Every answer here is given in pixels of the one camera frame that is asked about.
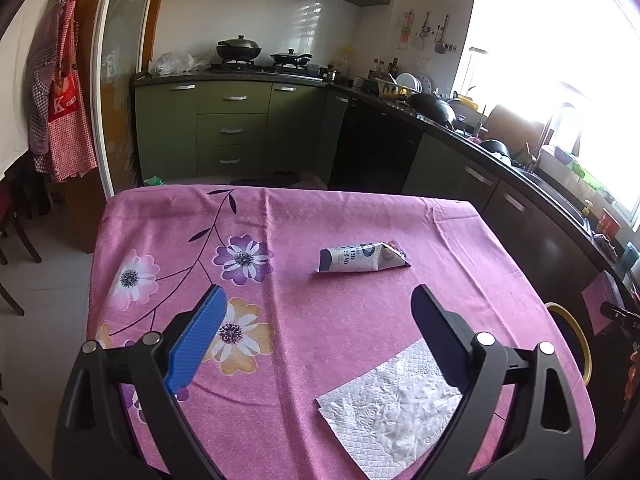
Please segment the white paper napkin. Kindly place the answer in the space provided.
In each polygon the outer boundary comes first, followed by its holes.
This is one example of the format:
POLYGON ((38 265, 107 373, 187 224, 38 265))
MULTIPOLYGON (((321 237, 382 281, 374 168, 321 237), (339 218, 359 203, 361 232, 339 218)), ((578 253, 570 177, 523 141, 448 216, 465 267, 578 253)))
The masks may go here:
POLYGON ((418 340, 317 402, 367 478, 393 479, 437 443, 461 399, 426 342, 418 340))

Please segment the white blue tube pouch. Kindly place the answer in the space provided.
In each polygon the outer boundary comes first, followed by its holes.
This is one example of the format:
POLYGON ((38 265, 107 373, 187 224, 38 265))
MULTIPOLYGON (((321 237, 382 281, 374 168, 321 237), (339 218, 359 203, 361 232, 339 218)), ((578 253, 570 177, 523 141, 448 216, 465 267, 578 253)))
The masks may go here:
POLYGON ((410 266, 400 246, 391 242, 353 244, 320 250, 320 273, 366 273, 410 266))

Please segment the yellow rimmed trash bin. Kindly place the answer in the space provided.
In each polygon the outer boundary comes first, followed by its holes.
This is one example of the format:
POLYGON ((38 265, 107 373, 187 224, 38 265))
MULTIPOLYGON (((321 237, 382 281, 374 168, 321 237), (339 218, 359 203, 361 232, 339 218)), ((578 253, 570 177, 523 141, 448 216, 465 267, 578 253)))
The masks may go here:
POLYGON ((582 374, 582 381, 588 386, 592 376, 592 355, 584 331, 570 311, 560 304, 547 302, 544 306, 570 348, 570 353, 582 374))

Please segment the steel kitchen sink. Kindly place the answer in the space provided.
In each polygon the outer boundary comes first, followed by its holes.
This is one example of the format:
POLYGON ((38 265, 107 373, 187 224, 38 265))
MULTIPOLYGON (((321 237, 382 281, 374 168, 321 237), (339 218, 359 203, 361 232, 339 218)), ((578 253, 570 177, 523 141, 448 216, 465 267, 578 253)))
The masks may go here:
POLYGON ((592 231, 589 220, 585 218, 584 215, 564 195, 562 195, 543 178, 539 177, 538 174, 525 170, 521 170, 520 174, 522 177, 529 180, 530 183, 536 185, 537 188, 540 188, 542 192, 545 192, 570 216, 570 218, 572 218, 578 226, 580 226, 588 235, 591 235, 592 231))

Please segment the pink floral tablecloth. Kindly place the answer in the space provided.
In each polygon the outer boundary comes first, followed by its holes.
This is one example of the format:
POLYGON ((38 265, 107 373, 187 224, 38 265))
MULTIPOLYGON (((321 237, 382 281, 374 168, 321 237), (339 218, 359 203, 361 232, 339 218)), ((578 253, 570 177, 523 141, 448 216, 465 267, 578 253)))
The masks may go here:
POLYGON ((119 347, 163 330, 210 285, 229 299, 221 334, 179 404, 229 479, 358 479, 317 399, 420 338, 426 285, 473 330, 530 349, 551 341, 582 445, 596 421, 582 374, 522 270, 469 204, 411 196, 162 185, 106 205, 93 255, 88 334, 119 347), (320 250, 391 242, 410 266, 320 273, 320 250))

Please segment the steel faucet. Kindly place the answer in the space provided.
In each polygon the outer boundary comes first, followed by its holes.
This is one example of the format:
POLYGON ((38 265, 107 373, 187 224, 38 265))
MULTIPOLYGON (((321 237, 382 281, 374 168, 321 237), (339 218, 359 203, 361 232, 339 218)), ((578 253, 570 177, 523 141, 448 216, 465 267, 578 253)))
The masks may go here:
POLYGON ((537 168, 542 148, 549 144, 553 136, 554 130, 552 128, 552 122, 553 119, 550 118, 544 125, 534 148, 530 148, 528 143, 525 144, 526 154, 529 158, 527 165, 527 170, 529 172, 533 172, 537 168))

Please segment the wooden cutting board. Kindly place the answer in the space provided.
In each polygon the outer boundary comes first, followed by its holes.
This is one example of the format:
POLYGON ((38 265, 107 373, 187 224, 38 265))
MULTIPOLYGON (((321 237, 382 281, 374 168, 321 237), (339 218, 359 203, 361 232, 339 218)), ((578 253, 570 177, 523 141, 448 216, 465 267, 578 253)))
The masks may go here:
POLYGON ((488 115, 485 128, 485 138, 502 142, 511 154, 525 152, 526 146, 534 154, 544 125, 541 122, 530 122, 512 110, 497 105, 488 115))

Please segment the dark wooden chair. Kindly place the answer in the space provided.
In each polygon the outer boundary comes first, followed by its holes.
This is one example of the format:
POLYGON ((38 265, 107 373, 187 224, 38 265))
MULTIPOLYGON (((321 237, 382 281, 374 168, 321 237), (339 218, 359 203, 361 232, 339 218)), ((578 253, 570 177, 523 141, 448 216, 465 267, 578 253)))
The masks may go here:
MULTIPOLYGON (((18 238, 21 240, 23 246, 32 257, 32 260, 34 260, 34 263, 42 263, 40 253, 37 252, 37 249, 32 244, 32 241, 28 238, 20 219, 17 218, 15 200, 11 194, 9 185, 4 181, 1 181, 0 217, 1 238, 6 237, 6 227, 13 226, 13 229, 15 230, 18 238)), ((25 310, 17 303, 17 301, 12 297, 12 295, 6 290, 3 285, 0 285, 0 294, 1 298, 17 316, 20 316, 22 318, 25 315, 25 310)))

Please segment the black wok on counter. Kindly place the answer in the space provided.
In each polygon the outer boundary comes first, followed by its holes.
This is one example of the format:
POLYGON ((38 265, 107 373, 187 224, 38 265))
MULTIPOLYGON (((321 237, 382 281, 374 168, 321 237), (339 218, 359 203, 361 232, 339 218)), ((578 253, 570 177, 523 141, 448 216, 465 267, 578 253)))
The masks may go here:
POLYGON ((454 109, 444 100, 434 94, 415 93, 408 96, 407 103, 417 113, 431 119, 443 127, 454 130, 457 116, 454 109))

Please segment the green lower cabinets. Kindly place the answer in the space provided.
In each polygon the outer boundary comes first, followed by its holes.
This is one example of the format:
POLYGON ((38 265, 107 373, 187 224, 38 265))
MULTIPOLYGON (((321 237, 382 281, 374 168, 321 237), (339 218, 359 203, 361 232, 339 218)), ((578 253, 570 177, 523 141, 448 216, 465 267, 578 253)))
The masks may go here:
POLYGON ((612 263, 539 178, 354 90, 246 77, 134 82, 142 174, 168 181, 308 171, 331 190, 465 200, 536 292, 570 307, 612 263))

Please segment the red checkered apron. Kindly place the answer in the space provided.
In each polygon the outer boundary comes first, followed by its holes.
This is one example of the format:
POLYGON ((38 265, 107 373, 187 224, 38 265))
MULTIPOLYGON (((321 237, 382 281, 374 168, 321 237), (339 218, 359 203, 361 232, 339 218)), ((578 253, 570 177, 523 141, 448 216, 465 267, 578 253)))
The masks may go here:
POLYGON ((60 183, 96 168, 77 66, 77 0, 48 0, 27 58, 28 146, 35 170, 60 183))

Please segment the dish rack with plates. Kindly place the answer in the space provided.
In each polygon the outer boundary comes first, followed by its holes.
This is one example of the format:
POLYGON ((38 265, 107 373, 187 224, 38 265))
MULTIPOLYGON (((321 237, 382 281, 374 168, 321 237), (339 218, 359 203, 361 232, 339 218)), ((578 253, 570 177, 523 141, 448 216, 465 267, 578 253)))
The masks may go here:
POLYGON ((402 73, 398 77, 385 75, 375 79, 378 85, 378 96, 388 100, 404 100, 415 94, 430 94, 434 91, 431 79, 427 76, 414 76, 402 73))

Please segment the plastic bag on counter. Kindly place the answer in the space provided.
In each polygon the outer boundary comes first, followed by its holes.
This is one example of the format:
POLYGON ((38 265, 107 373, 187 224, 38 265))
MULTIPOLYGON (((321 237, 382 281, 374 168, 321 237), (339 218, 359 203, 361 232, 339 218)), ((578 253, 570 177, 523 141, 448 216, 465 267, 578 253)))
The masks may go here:
POLYGON ((180 75, 208 70, 212 57, 208 53, 190 54, 183 51, 171 51, 152 61, 148 72, 152 76, 180 75))

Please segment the small black pan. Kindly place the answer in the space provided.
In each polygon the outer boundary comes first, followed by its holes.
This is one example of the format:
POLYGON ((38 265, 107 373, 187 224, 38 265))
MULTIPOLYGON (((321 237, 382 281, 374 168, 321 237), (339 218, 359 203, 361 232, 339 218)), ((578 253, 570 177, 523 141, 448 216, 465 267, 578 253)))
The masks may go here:
POLYGON ((296 53, 294 49, 288 49, 283 53, 273 53, 270 58, 272 58, 275 66, 304 68, 312 60, 312 55, 309 53, 296 53))

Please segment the white hanging cloth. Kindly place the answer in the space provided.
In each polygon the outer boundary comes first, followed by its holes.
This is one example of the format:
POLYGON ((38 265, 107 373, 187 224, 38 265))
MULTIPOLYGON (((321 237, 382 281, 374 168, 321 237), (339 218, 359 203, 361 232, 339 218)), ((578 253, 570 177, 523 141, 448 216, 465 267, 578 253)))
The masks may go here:
POLYGON ((1 39, 1 177, 28 150, 26 63, 48 0, 25 0, 1 39))

